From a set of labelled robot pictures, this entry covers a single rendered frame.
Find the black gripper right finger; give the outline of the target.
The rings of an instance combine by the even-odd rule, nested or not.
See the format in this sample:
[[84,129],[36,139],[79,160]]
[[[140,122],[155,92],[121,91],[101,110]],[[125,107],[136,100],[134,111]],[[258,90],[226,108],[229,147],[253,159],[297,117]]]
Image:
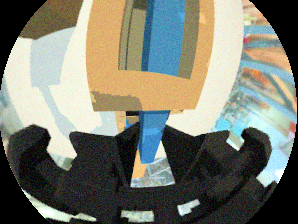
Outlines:
[[218,131],[205,133],[205,135],[190,136],[180,129],[170,127],[166,124],[164,135],[162,135],[162,147],[165,149],[166,157],[173,173],[176,184],[186,181],[186,176],[192,171],[197,160],[200,159],[204,148],[210,145],[220,144],[229,139],[230,132]]

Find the blue bar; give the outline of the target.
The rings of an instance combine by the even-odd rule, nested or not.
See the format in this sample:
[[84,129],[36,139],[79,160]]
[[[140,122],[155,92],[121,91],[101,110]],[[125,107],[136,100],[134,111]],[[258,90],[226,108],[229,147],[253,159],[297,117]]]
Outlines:
[[169,112],[138,111],[141,131],[137,151],[140,151],[141,164],[153,163],[154,159],[156,159]]

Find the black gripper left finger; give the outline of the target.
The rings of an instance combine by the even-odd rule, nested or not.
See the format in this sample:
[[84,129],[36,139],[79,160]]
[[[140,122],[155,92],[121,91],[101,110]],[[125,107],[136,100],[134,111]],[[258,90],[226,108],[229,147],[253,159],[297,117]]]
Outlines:
[[112,160],[116,164],[124,186],[132,183],[134,161],[136,161],[136,151],[138,141],[140,141],[141,125],[140,121],[130,125],[124,132],[117,133],[116,136],[92,135],[88,132],[69,133],[69,141],[72,143],[74,151],[98,159]]

